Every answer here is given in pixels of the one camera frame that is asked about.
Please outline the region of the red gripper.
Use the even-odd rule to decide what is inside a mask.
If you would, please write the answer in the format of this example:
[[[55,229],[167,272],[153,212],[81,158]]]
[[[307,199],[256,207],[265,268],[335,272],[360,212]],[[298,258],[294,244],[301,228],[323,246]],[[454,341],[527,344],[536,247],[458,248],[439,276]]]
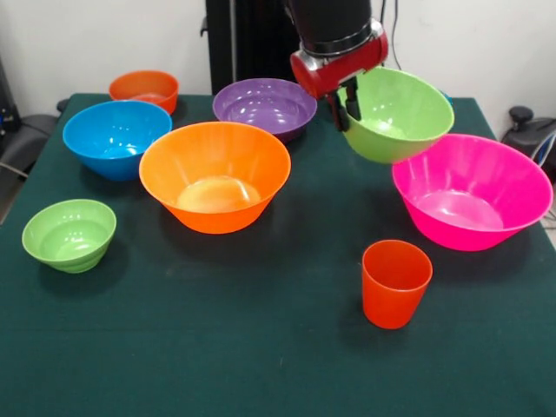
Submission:
[[[298,50],[290,56],[290,65],[296,81],[310,96],[315,99],[326,96],[335,127],[339,131],[347,131],[347,113],[357,121],[361,119],[358,83],[351,78],[383,63],[387,53],[387,35],[382,33],[361,47],[338,57],[317,58],[304,50]],[[336,92],[343,83],[347,94],[347,111]]]

